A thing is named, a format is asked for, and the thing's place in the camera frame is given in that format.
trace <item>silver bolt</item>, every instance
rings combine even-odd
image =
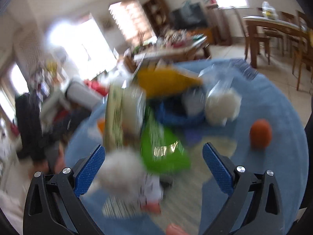
[[[271,176],[271,177],[274,176],[274,172],[271,171],[271,170],[267,170],[267,171],[266,171],[266,174],[269,175],[269,176]]]
[[[246,171],[246,168],[244,166],[237,166],[237,171],[244,173]]]
[[[40,175],[41,175],[41,172],[37,171],[37,172],[35,172],[34,177],[37,178],[37,177],[40,177]]]
[[[71,172],[71,168],[64,168],[63,170],[62,170],[62,172],[63,172],[63,174],[69,174],[70,172]]]

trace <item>orange ball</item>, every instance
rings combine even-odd
[[[265,119],[258,119],[250,129],[250,142],[254,148],[265,148],[272,140],[272,127]]]

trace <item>dining table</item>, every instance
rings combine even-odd
[[[268,19],[261,16],[247,16],[244,17],[243,20],[245,21],[248,34],[250,37],[250,54],[251,54],[251,66],[253,68],[257,68],[257,55],[258,55],[258,45],[259,43],[253,36],[258,35],[257,27],[267,27],[271,29],[276,29],[282,33],[291,35],[291,36],[299,36],[299,26],[289,23],[283,20],[273,20]]]
[[[228,156],[235,166],[242,165],[247,171],[257,174],[264,174],[269,169],[273,171],[281,194],[284,217],[281,229],[284,229],[284,234],[289,231],[308,177],[308,146],[300,118],[285,95],[243,59],[205,59],[174,64],[177,70],[188,70],[193,75],[212,66],[224,67],[232,74],[231,87],[242,96],[239,116],[234,121],[227,121],[225,126],[203,122],[174,130],[188,152],[191,167],[172,174],[174,183],[172,188],[164,191],[162,214],[135,211],[125,214],[121,211],[123,204],[103,189],[82,195],[81,202],[104,234],[164,235],[170,223],[180,225],[190,235],[203,234],[228,198],[202,158],[202,146],[208,141],[220,154]],[[95,146],[102,144],[97,121],[104,118],[105,110],[106,99],[103,99],[90,118],[75,131],[65,151],[68,167],[73,167],[79,159],[89,156]],[[249,131],[257,119],[266,119],[272,127],[272,141],[263,150],[255,150],[250,145]],[[252,195],[248,194],[234,230],[240,228]],[[62,215],[66,213],[64,207],[60,207],[60,211]],[[66,215],[64,222],[75,231]]]
[[[134,62],[157,61],[160,59],[172,59],[176,62],[193,60],[198,50],[203,50],[205,58],[210,58],[209,40],[207,36],[194,41],[190,45],[180,48],[173,47],[151,47],[134,56]]]

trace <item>green package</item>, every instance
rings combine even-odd
[[[146,126],[141,136],[141,156],[147,170],[152,173],[170,173],[190,168],[189,157],[172,131],[154,119],[153,111],[146,107]]]

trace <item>round table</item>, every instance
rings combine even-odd
[[[281,192],[287,233],[302,201],[308,176],[308,147],[302,123],[284,94],[242,59],[183,62],[176,66],[199,73],[212,63],[235,68],[232,87],[242,95],[239,116],[235,121],[227,122],[225,127],[203,124],[196,128],[184,129],[180,133],[183,135],[182,142],[191,146],[199,143],[202,137],[207,135],[227,136],[237,142],[236,151],[231,157],[235,165],[242,165],[250,172],[259,174],[263,174],[267,169],[274,171]],[[97,144],[102,144],[102,138],[97,133],[96,121],[104,116],[105,107],[104,101],[76,130],[65,153],[67,166],[72,167],[80,158],[88,156]],[[273,130],[273,140],[264,151],[250,149],[249,130],[258,118],[267,119]],[[104,191],[98,190],[90,197],[81,199],[104,234],[164,234],[148,215],[129,219],[104,217],[102,207],[107,197]],[[214,179],[203,184],[199,234],[208,228],[226,199],[227,195],[220,191]],[[234,229],[240,227],[248,205],[249,201],[246,202]]]

